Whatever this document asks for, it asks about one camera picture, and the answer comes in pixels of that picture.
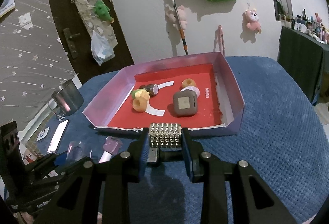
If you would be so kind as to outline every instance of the orange and black pole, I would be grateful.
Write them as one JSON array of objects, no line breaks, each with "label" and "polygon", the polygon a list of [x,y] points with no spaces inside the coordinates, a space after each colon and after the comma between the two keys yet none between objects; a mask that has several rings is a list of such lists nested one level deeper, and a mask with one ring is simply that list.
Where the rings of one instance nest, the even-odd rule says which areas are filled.
[{"label": "orange and black pole", "polygon": [[181,34],[184,50],[185,50],[186,55],[188,55],[187,45],[186,45],[186,41],[185,41],[185,34],[184,34],[184,30],[182,29],[181,20],[179,18],[177,6],[176,6],[176,1],[175,0],[171,0],[171,1],[172,1],[173,6],[174,6],[174,9],[175,9],[175,13],[176,13],[177,21],[178,21],[178,26],[179,26],[179,33]]}]

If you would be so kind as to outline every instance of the blue fabric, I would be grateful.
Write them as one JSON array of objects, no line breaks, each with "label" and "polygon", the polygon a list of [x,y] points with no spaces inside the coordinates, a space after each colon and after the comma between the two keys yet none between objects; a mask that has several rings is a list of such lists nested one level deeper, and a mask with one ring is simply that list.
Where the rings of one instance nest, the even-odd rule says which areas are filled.
[{"label": "blue fabric", "polygon": [[[204,149],[221,160],[247,160],[272,188],[298,223],[315,215],[329,194],[329,143],[314,109],[302,90],[274,60],[265,57],[227,57],[246,102],[238,135],[199,140]],[[71,122],[59,146],[71,140],[102,155],[104,136],[92,130],[83,109],[115,72],[90,79],[80,92],[82,108],[68,117]],[[38,142],[45,153],[58,120],[49,122],[50,134]],[[123,139],[122,150],[131,140]],[[147,168],[139,184],[129,184],[131,223],[200,223],[203,184],[192,184],[184,162]],[[228,194],[229,223],[233,223]]]}]

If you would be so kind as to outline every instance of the stainless steel mug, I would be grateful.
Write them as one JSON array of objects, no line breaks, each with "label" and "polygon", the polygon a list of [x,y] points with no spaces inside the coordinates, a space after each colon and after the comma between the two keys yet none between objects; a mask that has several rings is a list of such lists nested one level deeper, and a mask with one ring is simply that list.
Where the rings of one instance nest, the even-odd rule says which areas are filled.
[{"label": "stainless steel mug", "polygon": [[83,104],[83,97],[80,94],[79,90],[73,83],[72,79],[69,79],[68,81],[64,82],[61,86],[59,86],[51,95],[51,97],[56,102],[57,106],[61,109],[63,112],[62,114],[56,114],[55,109],[52,109],[49,106],[48,101],[48,107],[51,109],[51,111],[57,115],[57,116],[69,116],[71,114],[74,114]]}]

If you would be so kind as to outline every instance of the brown wooden door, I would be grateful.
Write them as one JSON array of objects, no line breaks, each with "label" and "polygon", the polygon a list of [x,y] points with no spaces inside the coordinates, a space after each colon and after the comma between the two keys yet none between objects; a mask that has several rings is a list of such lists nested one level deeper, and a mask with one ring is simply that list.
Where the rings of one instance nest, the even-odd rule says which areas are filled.
[{"label": "brown wooden door", "polygon": [[[85,83],[87,80],[96,75],[120,70],[125,66],[134,64],[113,8],[113,4],[110,0],[103,1],[105,5],[110,8],[110,14],[115,19],[115,22],[111,25],[114,29],[114,33],[116,34],[118,45],[114,48],[115,57],[99,66],[93,59],[90,48],[91,38],[83,24],[82,19],[80,18],[75,3],[71,0],[49,0],[54,23],[60,40],[65,51],[68,52],[68,58],[75,72],[79,74],[78,78],[81,83]],[[70,28],[71,34],[81,34],[81,36],[74,39],[75,47],[78,51],[78,57],[76,59],[73,59],[70,55],[70,51],[63,33],[63,29],[67,27]]]}]

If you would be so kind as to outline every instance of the wallpaper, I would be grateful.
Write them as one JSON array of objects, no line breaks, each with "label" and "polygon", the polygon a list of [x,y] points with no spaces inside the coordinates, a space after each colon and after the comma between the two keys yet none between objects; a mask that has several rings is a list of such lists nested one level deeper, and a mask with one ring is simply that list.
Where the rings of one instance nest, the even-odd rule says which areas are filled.
[{"label": "wallpaper", "polygon": [[19,131],[75,72],[59,42],[48,0],[14,0],[0,18],[0,125]]}]

